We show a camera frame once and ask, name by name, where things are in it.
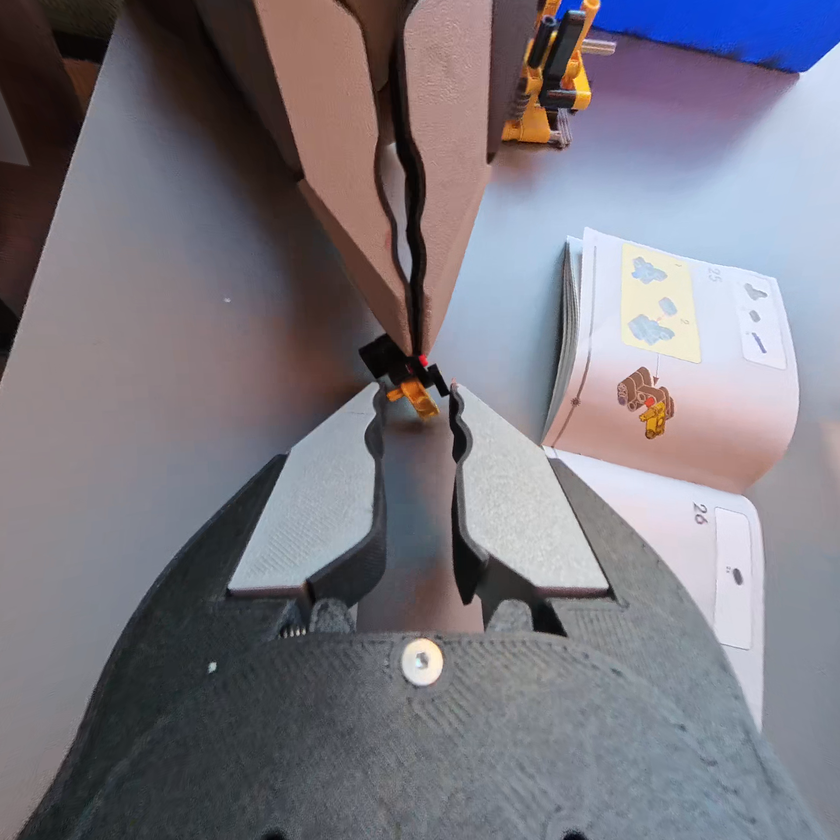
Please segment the open lego instruction booklet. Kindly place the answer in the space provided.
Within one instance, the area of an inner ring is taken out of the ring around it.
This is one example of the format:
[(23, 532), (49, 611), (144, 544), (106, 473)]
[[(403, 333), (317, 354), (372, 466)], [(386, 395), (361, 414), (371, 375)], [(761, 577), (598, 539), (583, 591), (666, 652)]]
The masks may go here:
[(560, 268), (542, 444), (668, 564), (763, 726), (764, 550), (744, 492), (800, 408), (777, 279), (586, 228)]

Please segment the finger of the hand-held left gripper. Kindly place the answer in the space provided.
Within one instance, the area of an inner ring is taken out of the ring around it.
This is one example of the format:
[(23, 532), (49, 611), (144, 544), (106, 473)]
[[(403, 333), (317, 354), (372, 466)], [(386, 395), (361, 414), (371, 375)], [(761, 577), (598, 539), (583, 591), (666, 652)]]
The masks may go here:
[(196, 10), (348, 277), (383, 330), (412, 354), (408, 285), (377, 172), (379, 113), (354, 9), (268, 1), (197, 2)]
[(535, 1), (420, 1), (395, 41), (395, 116), (407, 167), (413, 351), (445, 320), (536, 27)]

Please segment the blue box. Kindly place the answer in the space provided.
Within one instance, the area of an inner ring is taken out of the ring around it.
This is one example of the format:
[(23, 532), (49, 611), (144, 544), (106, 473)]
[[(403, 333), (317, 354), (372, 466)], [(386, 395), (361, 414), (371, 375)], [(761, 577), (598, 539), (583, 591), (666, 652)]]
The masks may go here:
[(839, 42), (838, 1), (601, 1), (593, 27), (802, 73)]

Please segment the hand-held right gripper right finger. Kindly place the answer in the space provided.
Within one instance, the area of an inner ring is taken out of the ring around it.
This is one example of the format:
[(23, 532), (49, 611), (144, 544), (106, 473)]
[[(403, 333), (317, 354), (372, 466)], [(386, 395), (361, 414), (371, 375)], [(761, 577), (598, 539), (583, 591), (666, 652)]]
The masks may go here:
[(557, 468), (564, 463), (520, 433), (470, 389), (453, 383), (451, 505), (453, 569), (462, 603), (606, 601), (627, 597), (614, 582), (595, 525), (616, 511), (585, 483), (577, 500)]

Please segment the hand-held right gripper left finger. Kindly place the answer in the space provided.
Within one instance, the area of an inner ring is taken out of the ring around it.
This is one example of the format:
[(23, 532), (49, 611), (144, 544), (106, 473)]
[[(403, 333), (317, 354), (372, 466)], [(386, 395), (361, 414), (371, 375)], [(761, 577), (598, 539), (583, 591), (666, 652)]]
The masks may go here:
[(385, 572), (383, 385), (367, 385), (288, 453), (227, 584), (237, 597), (354, 607)]

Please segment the yellow lego vehicle model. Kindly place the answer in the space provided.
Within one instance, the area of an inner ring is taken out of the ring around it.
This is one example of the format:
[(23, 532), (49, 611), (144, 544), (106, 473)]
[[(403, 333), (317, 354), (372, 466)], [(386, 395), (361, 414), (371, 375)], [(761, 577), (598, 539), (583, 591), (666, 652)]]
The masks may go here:
[(599, 1), (561, 11), (561, 1), (537, 3), (532, 37), (524, 50), (518, 84), (500, 139), (557, 151), (572, 142), (571, 118), (592, 102), (584, 56), (610, 56), (616, 43), (591, 38)]

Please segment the small black yellow lego assembly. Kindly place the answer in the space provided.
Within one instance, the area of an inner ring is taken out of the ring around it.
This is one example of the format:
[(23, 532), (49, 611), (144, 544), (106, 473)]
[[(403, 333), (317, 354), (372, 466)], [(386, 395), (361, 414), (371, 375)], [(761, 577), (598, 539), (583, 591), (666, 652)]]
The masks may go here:
[(359, 349), (368, 371), (377, 380), (391, 383), (386, 397), (390, 403), (410, 403), (424, 421), (439, 414), (429, 389), (434, 387), (442, 397), (449, 389), (436, 364), (429, 364), (424, 354), (409, 356), (386, 333)]

